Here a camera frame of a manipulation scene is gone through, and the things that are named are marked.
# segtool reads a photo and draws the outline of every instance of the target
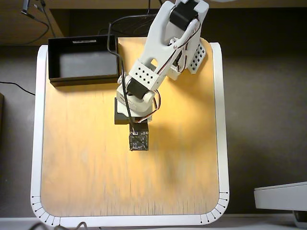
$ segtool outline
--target cable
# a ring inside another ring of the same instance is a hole
[[[47,13],[46,13],[45,6],[44,6],[43,4],[42,4],[42,9],[43,9],[44,15],[45,15],[46,18],[47,18],[48,25],[49,25],[49,27],[50,27],[50,29],[51,29],[52,35],[53,35],[53,37],[56,37],[56,35],[55,35],[54,31],[53,31],[52,25],[51,25],[51,23],[50,23],[49,17],[48,17],[48,15],[47,15]]]
[[[2,43],[1,45],[9,45],[9,46],[23,46],[23,45],[27,45],[27,44],[30,44],[30,43],[33,43],[33,42],[36,42],[37,40],[41,39],[49,30],[49,25],[39,19],[37,19],[36,17],[34,17],[33,15],[31,14],[28,14],[28,13],[25,13],[25,12],[22,12],[24,15],[28,16],[29,18],[39,22],[39,23],[42,23],[44,24],[47,28],[46,30],[36,39],[30,41],[30,42],[25,42],[25,43],[17,43],[17,44],[10,44],[10,43]]]
[[[122,21],[122,20],[124,20],[124,19],[130,19],[130,18],[144,18],[144,19],[146,19],[146,18],[148,18],[148,17],[155,17],[156,15],[157,15],[157,14],[141,14],[141,15],[130,15],[130,16],[125,16],[125,17],[122,17],[122,18],[119,18],[119,19],[115,20],[115,21],[112,23],[112,26],[114,26],[115,24],[118,24],[118,22],[120,22],[120,21]],[[134,33],[126,33],[125,31],[127,31],[127,30],[130,29],[130,28],[132,28],[133,26],[135,26],[135,25],[138,24],[138,23],[140,23],[140,22],[133,23],[132,25],[126,27],[124,30],[121,30],[121,31],[111,28],[111,31],[117,32],[117,33],[120,33],[120,34],[123,34],[123,35],[127,35],[127,36],[135,36]],[[103,30],[107,30],[107,31],[108,31],[108,28],[102,28],[102,29],[100,29],[100,30],[98,31],[98,35],[100,35],[101,32],[102,32]]]
[[[148,10],[147,10],[147,14],[149,14],[150,11],[150,0],[148,0]]]
[[[178,50],[179,48],[181,48],[182,46],[184,46],[185,44],[187,44],[189,42],[189,40],[191,40],[191,38],[199,31],[199,29],[201,28],[201,23],[199,21],[198,18],[196,18],[197,21],[199,22],[199,26],[198,29],[181,45],[179,46],[177,49],[175,49],[175,51],[172,53],[172,55],[168,58],[168,60],[166,61],[166,63],[164,63],[164,65],[159,69],[159,71],[157,72],[157,74],[161,73],[162,70],[164,69],[164,67],[168,64],[168,62],[171,60],[171,58],[173,57],[173,55],[175,54],[176,50]]]
[[[125,71],[124,71],[124,63],[123,63],[123,58],[121,57],[120,54],[118,53],[115,53],[115,52],[112,52],[110,50],[110,35],[111,35],[111,28],[112,28],[112,25],[115,23],[115,22],[118,22],[118,20],[112,22],[109,24],[109,31],[108,31],[108,34],[107,34],[107,43],[106,43],[106,48],[107,50],[109,51],[109,53],[117,56],[119,58],[119,61],[120,61],[120,64],[121,64],[121,83],[122,83],[122,87],[123,87],[123,94],[124,94],[124,98],[125,98],[125,104],[126,104],[126,108],[127,108],[127,111],[128,111],[128,116],[129,116],[129,121],[130,121],[130,124],[131,124],[131,127],[132,127],[132,130],[134,131],[134,125],[133,125],[133,120],[132,120],[132,117],[131,117],[131,112],[130,112],[130,108],[129,108],[129,103],[128,103],[128,99],[127,99],[127,93],[126,93],[126,84],[125,84]]]
[[[46,225],[43,224],[42,222],[39,222],[39,223],[34,224],[31,228],[29,228],[29,230],[35,230],[35,229],[37,229],[37,228],[40,227],[40,226],[42,227],[42,229],[48,230],[48,228],[46,227]]]
[[[31,95],[34,95],[35,96],[35,93],[32,93],[28,90],[25,90],[23,87],[21,87],[19,84],[15,83],[15,82],[5,82],[5,81],[0,81],[1,84],[11,84],[11,85],[17,85],[20,89],[22,89],[23,91],[31,94]]]
[[[152,22],[153,22],[153,19],[151,19],[151,20],[149,20],[149,21],[146,21],[146,22],[143,23],[143,24],[140,24],[138,27],[136,27],[136,28],[133,30],[132,33],[134,34],[138,29],[140,29],[141,27],[147,25],[148,23],[152,23]]]
[[[81,227],[81,225],[84,226],[85,230],[88,230],[87,225],[86,225],[85,222],[79,223],[79,224],[77,225],[77,227],[74,228],[73,230],[78,230],[78,229]],[[68,228],[63,227],[63,226],[60,226],[60,225],[57,225],[57,226],[54,227],[54,230],[58,230],[58,229],[69,230]]]
[[[143,122],[144,120],[148,119],[152,114],[154,114],[157,110],[160,109],[160,107],[161,107],[161,95],[160,95],[160,93],[159,93],[158,90],[155,90],[154,92],[157,93],[158,96],[159,96],[159,104],[158,104],[158,106],[156,107],[156,101],[155,101],[155,99],[154,99],[155,110],[153,110],[151,113],[149,113],[149,114],[146,115],[145,117],[141,118],[141,119],[138,121],[138,123],[141,123],[141,122]]]

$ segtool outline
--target black cable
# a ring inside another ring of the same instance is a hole
[[[29,228],[29,230],[35,230],[35,229],[37,229],[39,226],[41,226],[42,229],[44,229],[44,230],[48,230],[48,228],[46,227],[46,225],[43,224],[42,222],[39,222],[39,223],[34,224],[31,228]]]
[[[151,20],[149,20],[149,21],[147,21],[147,22],[144,22],[144,23],[140,24],[138,27],[136,27],[136,28],[133,30],[132,33],[135,34],[135,32],[136,32],[137,30],[139,30],[141,27],[147,25],[148,23],[152,23],[152,22],[153,22],[153,19],[151,19]]]
[[[15,83],[15,82],[6,82],[6,81],[0,81],[1,84],[10,84],[10,85],[17,85],[20,89],[22,89],[23,91],[31,94],[31,95],[34,95],[35,96],[35,93],[32,93],[28,90],[25,90],[23,87],[21,87],[19,84]]]
[[[121,57],[120,54],[118,53],[115,53],[115,52],[112,52],[110,50],[110,35],[111,35],[111,28],[112,28],[112,25],[116,22],[118,22],[120,19],[117,19],[115,20],[114,22],[110,23],[109,24],[109,31],[108,31],[108,34],[107,34],[107,43],[106,43],[106,48],[107,50],[109,51],[109,53],[117,56],[119,58],[119,61],[120,61],[120,64],[121,64],[121,83],[122,83],[122,87],[123,87],[123,94],[124,94],[124,98],[125,98],[125,104],[126,104],[126,108],[127,108],[127,111],[128,111],[128,116],[129,116],[129,121],[130,121],[130,124],[132,126],[132,129],[134,131],[134,124],[133,124],[133,120],[132,120],[132,117],[131,117],[131,112],[130,112],[130,108],[129,108],[129,103],[128,103],[128,99],[127,99],[127,93],[126,93],[126,84],[125,84],[125,71],[124,71],[124,61],[123,61],[123,58]]]
[[[49,27],[50,27],[50,29],[51,29],[51,32],[52,32],[53,37],[56,37],[56,35],[55,35],[54,31],[53,31],[52,25],[51,25],[51,23],[50,23],[49,17],[48,17],[48,15],[47,15],[47,13],[46,13],[45,7],[44,7],[43,5],[42,5],[42,10],[43,10],[44,15],[45,15],[46,18],[47,18],[48,25],[49,25]]]
[[[87,225],[86,225],[85,222],[79,223],[79,224],[77,225],[77,227],[74,228],[73,230],[78,230],[78,229],[81,227],[81,225],[84,226],[85,230],[88,230]],[[63,226],[60,226],[60,225],[57,225],[57,226],[54,227],[54,230],[58,230],[58,229],[69,230],[68,228],[63,227]]]
[[[147,9],[147,14],[149,14],[150,11],[150,0],[148,0],[148,9]]]
[[[49,30],[49,25],[48,25],[47,23],[45,23],[45,22],[43,22],[43,21],[37,19],[36,17],[34,17],[34,16],[31,15],[31,14],[28,14],[28,13],[25,13],[25,12],[22,12],[22,13],[23,13],[24,15],[28,16],[29,18],[31,18],[31,19],[33,19],[33,20],[39,22],[39,23],[44,24],[44,25],[47,27],[46,30],[45,30],[38,38],[36,38],[36,39],[34,39],[34,40],[30,41],[30,42],[17,43],[17,44],[2,43],[2,44],[0,44],[0,45],[2,45],[2,46],[3,46],[3,45],[7,45],[7,46],[23,46],[23,45],[27,45],[27,44],[36,42],[37,40],[41,39],[41,38],[48,32],[48,30]]]
[[[129,18],[144,18],[146,19],[147,17],[155,17],[157,14],[141,14],[141,15],[130,15],[130,16],[125,16],[125,17],[122,17],[122,18],[119,18],[117,20],[114,21],[114,23],[112,24],[112,26],[114,26],[115,24],[118,24],[119,21],[122,21],[124,19],[129,19]],[[116,30],[116,29],[113,29],[111,28],[111,31],[113,32],[117,32],[117,33],[120,33],[120,34],[123,34],[123,35],[126,35],[126,36],[135,36],[135,34],[131,34],[131,33],[126,33],[125,31],[128,29],[128,28],[125,28],[124,31],[119,31],[119,30]],[[108,30],[108,28],[102,28],[98,31],[98,35],[101,34],[101,32],[103,30]]]

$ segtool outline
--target perforated white bracket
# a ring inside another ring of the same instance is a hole
[[[161,85],[165,76],[154,73],[150,68],[136,60],[131,68],[129,75],[145,86],[149,90],[156,90]]]
[[[201,42],[199,42],[194,57],[188,66],[188,70],[190,71],[190,73],[195,74],[197,72],[205,56],[206,56],[205,47],[201,44]]]

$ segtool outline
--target white device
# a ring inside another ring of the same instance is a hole
[[[142,55],[124,78],[131,116],[142,118],[136,122],[151,119],[153,102],[156,104],[154,96],[159,93],[157,90],[166,75],[176,80],[184,69],[196,73],[206,55],[200,34],[208,9],[209,5],[203,0],[176,0],[175,4],[166,1],[161,6]],[[116,110],[128,117],[121,79],[120,76]]]

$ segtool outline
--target circuit board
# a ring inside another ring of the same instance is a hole
[[[148,132],[147,122],[146,123],[135,123],[134,131],[130,125],[129,145],[130,145],[131,151],[148,150],[149,132]]]

